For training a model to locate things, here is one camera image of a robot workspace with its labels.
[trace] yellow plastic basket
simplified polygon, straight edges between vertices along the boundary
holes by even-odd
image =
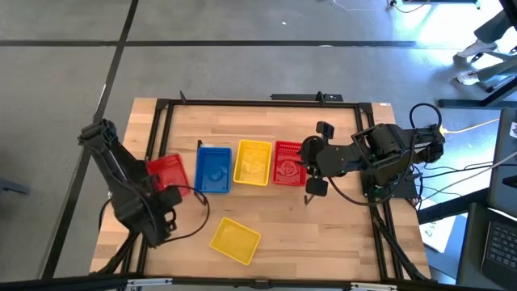
[[[210,242],[210,247],[247,266],[253,258],[259,241],[258,232],[223,217]]]
[[[241,140],[237,151],[235,171],[233,171],[233,181],[267,186],[272,147],[270,142]]]

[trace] plastic basket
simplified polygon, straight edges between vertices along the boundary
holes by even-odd
[[[270,142],[241,140],[237,151],[233,181],[266,186],[271,165],[271,147]]]
[[[228,193],[231,168],[230,148],[200,147],[195,165],[195,188],[202,192]]]
[[[183,185],[190,187],[185,174],[185,168],[179,154],[172,154],[164,158],[147,163],[147,172],[149,175],[157,175],[157,189],[163,191],[169,185]],[[188,188],[179,188],[181,196],[185,196],[191,190]]]
[[[249,265],[259,241],[258,232],[223,217],[210,242],[210,247],[240,263]]]
[[[297,164],[301,160],[298,151],[301,143],[277,141],[275,143],[275,161],[273,163],[273,183],[304,186],[305,169]]]

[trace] blue plastic basket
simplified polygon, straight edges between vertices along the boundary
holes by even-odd
[[[232,169],[232,149],[200,147],[195,165],[195,188],[202,192],[228,193]]]

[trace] keyboard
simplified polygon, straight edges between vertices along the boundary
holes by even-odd
[[[517,285],[516,227],[495,221],[489,224],[481,271],[504,288]]]

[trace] red basket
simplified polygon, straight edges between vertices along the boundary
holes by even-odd
[[[273,166],[273,183],[304,186],[305,169],[296,162],[301,160],[298,151],[301,143],[291,141],[277,141],[275,143],[275,162]]]
[[[179,154],[173,154],[164,158],[147,163],[147,172],[149,175],[157,175],[159,181],[157,182],[158,191],[163,191],[169,185],[183,185],[189,186],[185,168],[181,162]],[[185,196],[191,190],[189,188],[179,187],[181,196]]]

